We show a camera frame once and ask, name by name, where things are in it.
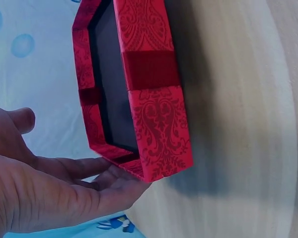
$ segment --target red paper covering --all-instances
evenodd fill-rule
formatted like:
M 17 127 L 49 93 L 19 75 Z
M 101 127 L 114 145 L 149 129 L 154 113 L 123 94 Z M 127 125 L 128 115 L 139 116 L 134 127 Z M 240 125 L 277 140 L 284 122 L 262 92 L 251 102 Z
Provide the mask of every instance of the red paper covering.
M 82 0 L 73 25 L 80 102 L 92 150 L 152 182 L 193 165 L 183 92 L 163 0 L 114 0 L 139 155 L 107 144 L 87 27 L 101 0 Z

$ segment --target hand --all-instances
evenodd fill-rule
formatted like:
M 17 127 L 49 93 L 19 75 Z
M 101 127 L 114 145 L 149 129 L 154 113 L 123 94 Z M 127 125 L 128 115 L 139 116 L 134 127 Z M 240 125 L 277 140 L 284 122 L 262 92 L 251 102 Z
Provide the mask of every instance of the hand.
M 149 187 L 106 160 L 35 156 L 30 109 L 0 109 L 0 236 L 74 226 L 130 208 Z M 99 175 L 93 182 L 82 179 Z

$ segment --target octagonal box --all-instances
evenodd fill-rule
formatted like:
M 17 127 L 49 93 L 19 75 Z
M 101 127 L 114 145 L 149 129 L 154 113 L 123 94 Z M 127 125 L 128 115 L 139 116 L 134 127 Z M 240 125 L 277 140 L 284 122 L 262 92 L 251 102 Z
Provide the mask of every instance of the octagonal box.
M 73 42 L 91 149 L 146 182 L 192 166 L 163 0 L 82 0 Z

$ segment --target wooden surface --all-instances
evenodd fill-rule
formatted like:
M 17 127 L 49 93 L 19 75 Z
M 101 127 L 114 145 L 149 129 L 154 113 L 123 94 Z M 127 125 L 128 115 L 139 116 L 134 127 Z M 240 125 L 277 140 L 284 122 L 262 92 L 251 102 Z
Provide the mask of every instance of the wooden surface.
M 128 215 L 147 238 L 298 238 L 298 0 L 166 0 L 194 168 Z

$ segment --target red velvet ribbon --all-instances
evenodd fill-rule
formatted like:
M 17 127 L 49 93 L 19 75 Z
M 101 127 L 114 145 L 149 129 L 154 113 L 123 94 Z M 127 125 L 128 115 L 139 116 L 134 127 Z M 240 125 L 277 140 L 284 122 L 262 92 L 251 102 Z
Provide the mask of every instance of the red velvet ribbon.
M 101 102 L 101 91 L 97 87 L 80 89 L 78 93 L 82 106 L 96 105 Z
M 128 90 L 180 85 L 174 51 L 123 52 Z

